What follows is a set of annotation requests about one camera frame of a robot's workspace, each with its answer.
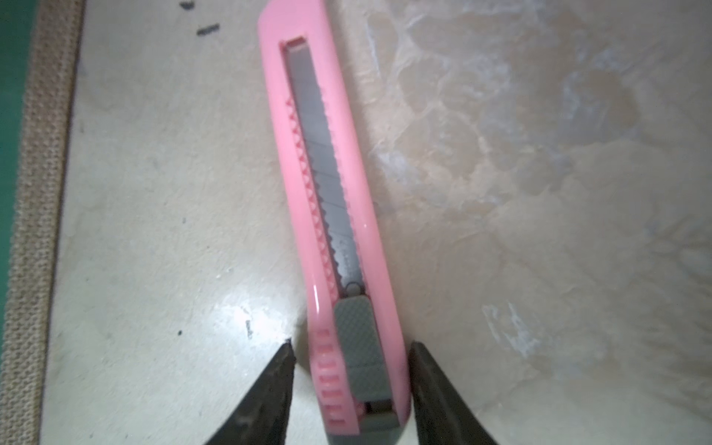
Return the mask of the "green Christmas burlap tote bag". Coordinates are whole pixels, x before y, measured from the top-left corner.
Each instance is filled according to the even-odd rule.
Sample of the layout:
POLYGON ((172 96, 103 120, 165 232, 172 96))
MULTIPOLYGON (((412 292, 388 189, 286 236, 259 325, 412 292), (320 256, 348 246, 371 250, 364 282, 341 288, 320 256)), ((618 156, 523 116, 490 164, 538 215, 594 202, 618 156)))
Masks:
POLYGON ((23 97, 1 370, 1 441, 37 444, 85 2, 37 5, 23 97))

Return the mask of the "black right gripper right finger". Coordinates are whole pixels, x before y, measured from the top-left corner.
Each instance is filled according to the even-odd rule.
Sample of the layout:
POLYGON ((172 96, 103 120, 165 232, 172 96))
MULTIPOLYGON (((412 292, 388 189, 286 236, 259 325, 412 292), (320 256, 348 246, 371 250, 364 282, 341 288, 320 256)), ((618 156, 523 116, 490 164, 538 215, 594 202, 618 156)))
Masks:
POLYGON ((497 444, 424 343, 412 343, 408 363, 420 444, 497 444))

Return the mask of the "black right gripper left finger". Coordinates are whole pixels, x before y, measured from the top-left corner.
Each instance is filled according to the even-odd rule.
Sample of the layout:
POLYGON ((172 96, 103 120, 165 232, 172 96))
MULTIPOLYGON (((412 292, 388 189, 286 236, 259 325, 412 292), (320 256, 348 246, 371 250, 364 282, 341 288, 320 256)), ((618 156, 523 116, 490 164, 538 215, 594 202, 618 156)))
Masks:
POLYGON ((276 351, 235 411, 206 441, 207 445, 282 445, 297 364, 290 340, 276 351))

